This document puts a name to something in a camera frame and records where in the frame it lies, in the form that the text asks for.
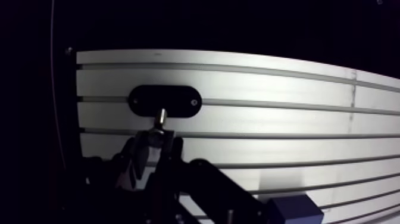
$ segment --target dark background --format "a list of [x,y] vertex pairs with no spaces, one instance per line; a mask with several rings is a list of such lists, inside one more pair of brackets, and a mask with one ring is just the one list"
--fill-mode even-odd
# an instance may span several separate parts
[[[400,2],[395,0],[55,1],[54,82],[68,169],[80,153],[74,53],[93,49],[203,49],[275,55],[400,77]],[[21,222],[54,223],[63,163],[51,78],[52,1],[22,1],[4,19],[22,74]],[[65,49],[73,48],[72,55]]]

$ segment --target metal bolt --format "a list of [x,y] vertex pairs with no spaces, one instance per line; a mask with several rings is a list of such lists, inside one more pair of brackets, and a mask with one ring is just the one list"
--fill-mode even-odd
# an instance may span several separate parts
[[72,54],[72,47],[68,47],[67,49],[65,49],[65,54],[70,56]]
[[228,210],[228,222],[227,224],[233,223],[233,210]]
[[196,106],[197,105],[197,100],[192,99],[190,103],[192,104],[192,106]]

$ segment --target screw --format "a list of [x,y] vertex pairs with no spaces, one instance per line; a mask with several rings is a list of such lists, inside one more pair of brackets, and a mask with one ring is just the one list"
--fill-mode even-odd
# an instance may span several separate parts
[[68,47],[67,49],[65,49],[65,54],[70,56],[72,54],[72,47]]
[[192,104],[192,106],[196,106],[197,105],[197,100],[192,99],[190,103]]

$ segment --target black oval plate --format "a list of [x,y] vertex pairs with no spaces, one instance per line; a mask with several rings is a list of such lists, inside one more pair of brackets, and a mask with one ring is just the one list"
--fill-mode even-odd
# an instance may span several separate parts
[[199,112],[202,100],[191,86],[142,85],[131,91],[128,103],[138,116],[155,117],[164,108],[168,117],[188,118]]

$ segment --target black machinery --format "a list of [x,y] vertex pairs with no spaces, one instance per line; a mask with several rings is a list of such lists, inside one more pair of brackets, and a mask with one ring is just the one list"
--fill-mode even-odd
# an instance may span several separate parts
[[[201,109],[194,88],[139,86],[128,102],[137,115],[154,117],[154,127],[138,131],[111,161],[85,159],[86,187],[73,205],[74,215],[93,223],[199,223],[179,203],[180,195],[187,194],[216,224],[321,223],[323,213],[306,195],[264,204],[206,160],[182,160],[183,140],[165,130],[164,123],[167,117],[192,117]],[[136,181],[143,178],[149,147],[160,150],[160,159],[139,191]]]

